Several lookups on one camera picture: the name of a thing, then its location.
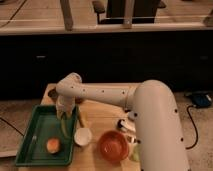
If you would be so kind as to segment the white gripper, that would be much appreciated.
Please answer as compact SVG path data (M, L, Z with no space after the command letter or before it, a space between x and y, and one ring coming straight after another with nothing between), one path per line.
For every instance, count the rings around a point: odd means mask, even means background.
M61 95L58 96L56 100L56 114L58 119L61 119L62 115L65 115L67 118L70 118L74 108L74 98L68 98Z

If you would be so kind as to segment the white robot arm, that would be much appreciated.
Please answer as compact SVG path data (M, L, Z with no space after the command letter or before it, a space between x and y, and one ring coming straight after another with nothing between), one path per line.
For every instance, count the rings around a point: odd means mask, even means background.
M165 83L84 84L78 74L71 73L56 84L56 91L58 114L70 114L77 98L132 111L141 171L191 171L176 100Z

